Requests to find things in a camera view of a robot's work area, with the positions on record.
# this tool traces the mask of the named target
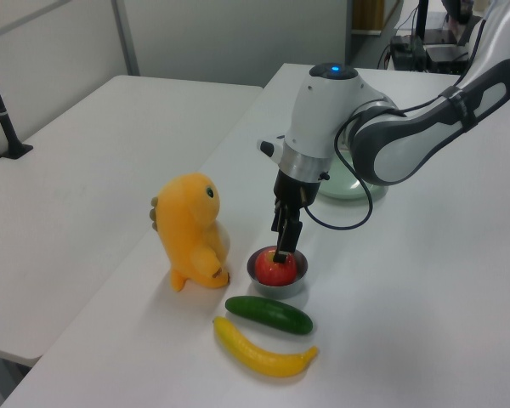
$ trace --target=small silver bowl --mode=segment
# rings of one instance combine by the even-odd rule
[[[297,278],[295,281],[284,286],[264,285],[258,281],[257,276],[255,275],[255,261],[262,251],[266,251],[270,248],[272,248],[272,246],[259,249],[247,260],[247,273],[249,274],[249,277],[252,278],[253,286],[261,295],[272,299],[292,298],[303,289],[304,276],[308,270],[308,261],[300,251],[295,251],[293,254],[295,261],[297,262]]]

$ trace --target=banana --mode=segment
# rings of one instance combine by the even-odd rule
[[[304,353],[277,354],[257,347],[224,317],[213,320],[213,329],[219,340],[240,362],[252,370],[271,377],[291,377],[303,371],[317,355],[317,347]]]

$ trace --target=plush toy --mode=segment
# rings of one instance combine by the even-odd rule
[[[228,247],[218,230],[219,194],[212,180],[201,173],[174,178],[151,205],[153,228],[170,259],[173,290],[181,291],[188,279],[211,288],[227,285]]]

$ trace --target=green cucumber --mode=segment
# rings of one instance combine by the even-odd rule
[[[302,310],[258,296],[235,296],[224,307],[235,315],[293,334],[308,334],[314,323]]]

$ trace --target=red apple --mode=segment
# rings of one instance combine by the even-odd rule
[[[255,276],[263,285],[284,286],[295,281],[297,261],[288,254],[284,263],[274,262],[275,247],[265,249],[255,260]]]

